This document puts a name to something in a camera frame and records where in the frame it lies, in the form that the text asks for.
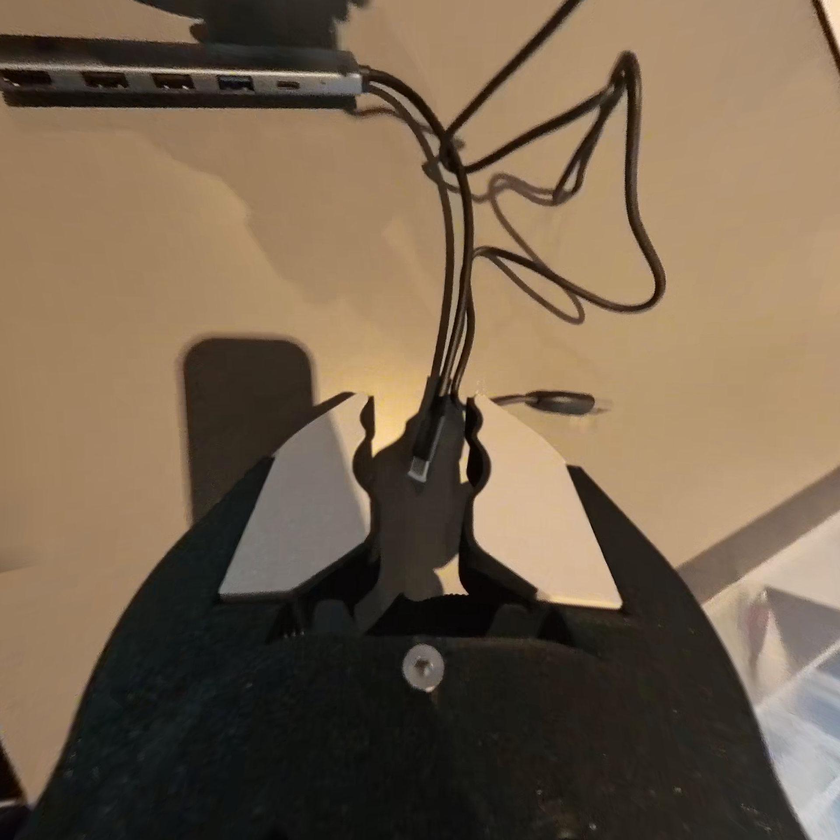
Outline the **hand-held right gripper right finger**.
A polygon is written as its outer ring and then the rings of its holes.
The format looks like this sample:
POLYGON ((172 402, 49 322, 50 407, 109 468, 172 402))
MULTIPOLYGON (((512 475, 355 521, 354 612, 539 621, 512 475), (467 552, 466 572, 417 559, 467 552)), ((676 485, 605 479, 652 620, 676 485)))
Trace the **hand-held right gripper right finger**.
POLYGON ((498 602, 620 610, 623 598, 560 453, 488 396, 467 405, 461 584, 498 602))

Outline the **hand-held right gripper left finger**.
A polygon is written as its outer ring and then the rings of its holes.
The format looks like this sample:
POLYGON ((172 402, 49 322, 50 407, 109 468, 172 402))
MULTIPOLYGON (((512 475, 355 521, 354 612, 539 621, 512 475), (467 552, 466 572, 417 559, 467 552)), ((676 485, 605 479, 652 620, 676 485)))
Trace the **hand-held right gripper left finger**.
POLYGON ((304 592, 371 537, 373 399, 356 392, 312 419, 272 457, 218 595, 224 602, 304 592))

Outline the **clear plastic bin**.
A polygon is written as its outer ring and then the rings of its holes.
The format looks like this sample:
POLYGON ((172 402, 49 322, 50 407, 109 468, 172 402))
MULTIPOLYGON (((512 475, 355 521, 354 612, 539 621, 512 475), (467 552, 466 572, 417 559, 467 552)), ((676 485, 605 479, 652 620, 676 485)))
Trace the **clear plastic bin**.
POLYGON ((839 517, 704 603, 810 838, 839 838, 839 517))

